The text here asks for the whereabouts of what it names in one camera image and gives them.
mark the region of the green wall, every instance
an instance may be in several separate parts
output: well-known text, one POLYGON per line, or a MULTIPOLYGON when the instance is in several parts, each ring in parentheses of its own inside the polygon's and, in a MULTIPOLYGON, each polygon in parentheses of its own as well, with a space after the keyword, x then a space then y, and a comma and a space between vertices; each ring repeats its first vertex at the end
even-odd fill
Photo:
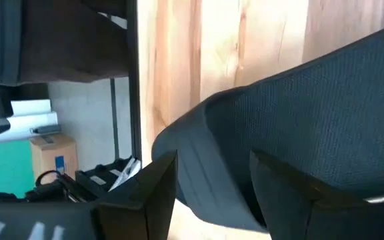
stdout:
POLYGON ((29 141, 0 143, 0 192, 24 197, 33 186, 29 141))

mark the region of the cardboard box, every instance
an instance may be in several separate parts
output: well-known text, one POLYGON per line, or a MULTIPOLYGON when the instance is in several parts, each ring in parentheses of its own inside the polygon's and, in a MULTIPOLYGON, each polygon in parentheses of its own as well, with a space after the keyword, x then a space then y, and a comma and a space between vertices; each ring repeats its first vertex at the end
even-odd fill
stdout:
MULTIPOLYGON (((45 171, 57 170, 75 179, 78 170, 77 144, 74 139, 62 133, 34 137, 30 140, 35 180, 45 171)), ((42 184, 56 179, 56 174, 48 174, 42 184)))

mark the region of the cable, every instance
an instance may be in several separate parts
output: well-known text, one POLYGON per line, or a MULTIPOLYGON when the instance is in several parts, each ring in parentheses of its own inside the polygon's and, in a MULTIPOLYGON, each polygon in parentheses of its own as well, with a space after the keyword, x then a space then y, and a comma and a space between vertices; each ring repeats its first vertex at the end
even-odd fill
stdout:
POLYGON ((47 176, 48 174, 50 174, 50 173, 56 173, 57 176, 59 176, 59 177, 61 176, 60 172, 58 172, 58 171, 56 171, 56 170, 45 171, 45 172, 43 172, 43 173, 37 178, 37 180, 36 180, 36 182, 35 182, 35 186, 36 186, 36 187, 41 186, 41 185, 42 185, 42 183, 41 183, 42 179, 43 179, 45 176, 47 176))

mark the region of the wooden panel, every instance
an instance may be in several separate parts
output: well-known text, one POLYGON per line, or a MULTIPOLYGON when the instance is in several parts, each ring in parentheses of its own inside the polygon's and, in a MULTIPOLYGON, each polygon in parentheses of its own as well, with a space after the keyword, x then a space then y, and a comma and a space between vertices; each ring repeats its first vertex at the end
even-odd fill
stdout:
MULTIPOLYGON (((320 57, 384 27, 384 0, 139 0, 142 149, 208 96, 320 57)), ((171 239, 264 239, 176 202, 171 239)))

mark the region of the wood grain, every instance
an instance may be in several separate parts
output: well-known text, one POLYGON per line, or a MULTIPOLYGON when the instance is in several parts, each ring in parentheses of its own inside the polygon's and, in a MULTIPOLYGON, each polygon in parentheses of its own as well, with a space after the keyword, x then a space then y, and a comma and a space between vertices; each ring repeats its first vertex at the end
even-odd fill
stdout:
MULTIPOLYGON (((212 94, 285 71, 384 28, 384 0, 138 3, 145 164, 151 162, 156 136, 212 94)), ((170 238, 268 236, 204 223, 176 202, 170 238)))

